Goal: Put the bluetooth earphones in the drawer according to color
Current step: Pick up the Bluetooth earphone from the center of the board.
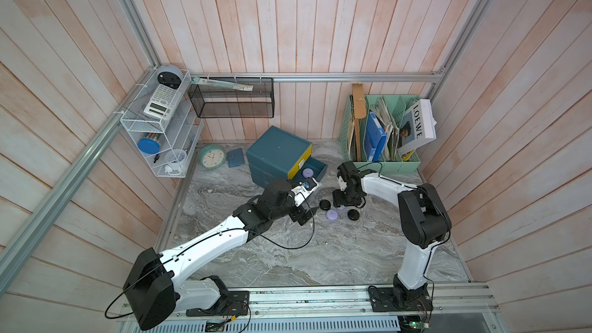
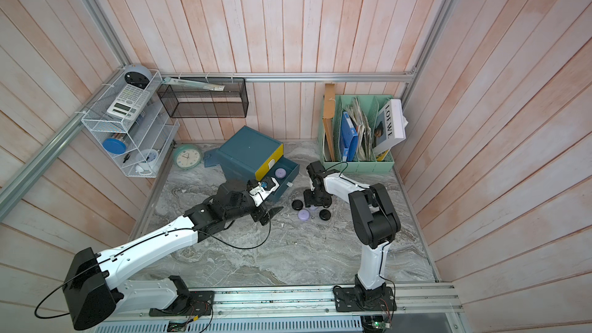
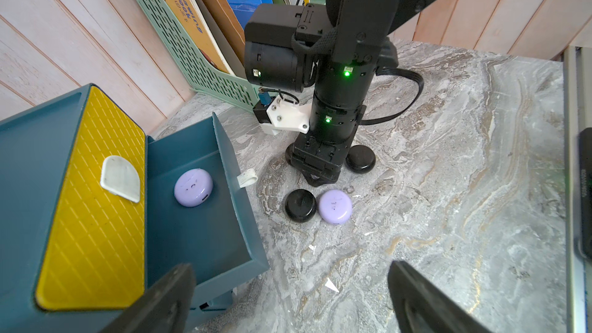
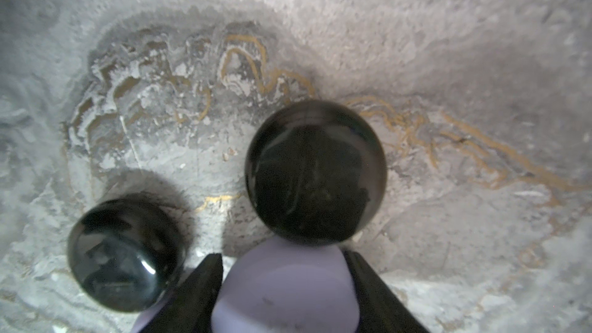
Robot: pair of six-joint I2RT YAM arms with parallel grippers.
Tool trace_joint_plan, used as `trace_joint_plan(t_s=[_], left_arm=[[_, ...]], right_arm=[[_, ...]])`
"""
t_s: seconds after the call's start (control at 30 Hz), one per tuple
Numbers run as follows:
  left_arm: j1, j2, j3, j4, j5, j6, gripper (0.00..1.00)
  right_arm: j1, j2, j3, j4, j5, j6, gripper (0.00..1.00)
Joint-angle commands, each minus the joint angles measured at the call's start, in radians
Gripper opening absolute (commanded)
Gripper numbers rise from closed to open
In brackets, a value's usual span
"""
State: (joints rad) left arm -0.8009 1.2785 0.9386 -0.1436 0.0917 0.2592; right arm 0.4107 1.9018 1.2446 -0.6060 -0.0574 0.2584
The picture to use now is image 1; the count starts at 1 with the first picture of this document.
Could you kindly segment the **teal drawer cabinet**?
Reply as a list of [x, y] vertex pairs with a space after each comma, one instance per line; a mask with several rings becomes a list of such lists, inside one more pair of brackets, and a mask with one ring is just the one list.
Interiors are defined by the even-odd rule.
[[276, 178], [291, 180], [288, 171], [309, 144], [312, 142], [271, 126], [246, 152], [252, 181], [265, 188]]

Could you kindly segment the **purple earphone case top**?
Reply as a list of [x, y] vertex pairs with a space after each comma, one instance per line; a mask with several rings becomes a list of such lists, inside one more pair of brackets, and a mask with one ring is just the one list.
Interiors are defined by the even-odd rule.
[[302, 171], [302, 175], [304, 178], [310, 178], [314, 176], [314, 171], [310, 168], [305, 168]]

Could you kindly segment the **teal drawer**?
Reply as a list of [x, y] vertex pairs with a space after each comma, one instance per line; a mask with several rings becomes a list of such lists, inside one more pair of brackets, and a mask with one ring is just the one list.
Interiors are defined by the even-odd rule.
[[327, 169], [328, 165], [326, 163], [317, 160], [314, 157], [309, 157], [308, 160], [305, 161], [303, 167], [294, 176], [293, 180], [300, 183], [305, 179], [314, 177], [317, 182], [320, 182], [324, 178]]

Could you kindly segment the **yellow top drawer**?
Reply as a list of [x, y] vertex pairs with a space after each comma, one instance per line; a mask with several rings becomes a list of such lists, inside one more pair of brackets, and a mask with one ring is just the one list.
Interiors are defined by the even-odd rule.
[[309, 144], [308, 147], [302, 152], [302, 155], [296, 160], [293, 167], [288, 171], [288, 178], [293, 179], [295, 175], [303, 168], [306, 160], [311, 157], [312, 153], [312, 144]]

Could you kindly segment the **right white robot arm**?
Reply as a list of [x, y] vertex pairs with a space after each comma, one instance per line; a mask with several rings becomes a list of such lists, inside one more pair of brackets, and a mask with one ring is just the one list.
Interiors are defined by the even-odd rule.
[[368, 287], [374, 312], [433, 310], [426, 273], [436, 249], [450, 239], [452, 222], [433, 185], [402, 183], [373, 171], [361, 171], [349, 161], [337, 170], [339, 189], [333, 191], [335, 207], [360, 207], [368, 195], [399, 209], [406, 238], [404, 259], [391, 288]]

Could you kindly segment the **purple earphone case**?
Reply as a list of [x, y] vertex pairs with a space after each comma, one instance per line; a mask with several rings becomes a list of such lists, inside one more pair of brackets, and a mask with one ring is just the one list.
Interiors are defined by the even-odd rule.
[[337, 221], [339, 219], [339, 213], [334, 209], [330, 209], [326, 211], [326, 217], [331, 222]]
[[304, 178], [310, 178], [314, 176], [314, 171], [310, 168], [305, 168], [302, 171], [302, 175]]

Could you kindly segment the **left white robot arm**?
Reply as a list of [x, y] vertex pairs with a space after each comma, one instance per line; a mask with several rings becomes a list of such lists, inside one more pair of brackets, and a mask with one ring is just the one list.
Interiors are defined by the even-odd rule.
[[194, 287], [186, 286], [185, 281], [222, 254], [262, 237], [276, 220], [290, 217], [306, 224], [315, 212], [303, 205], [318, 188], [313, 177], [301, 183], [275, 179], [263, 194], [251, 198], [206, 233], [165, 251], [148, 248], [141, 252], [122, 292], [140, 330], [155, 328], [180, 311], [233, 313], [237, 301], [219, 277], [205, 277]]

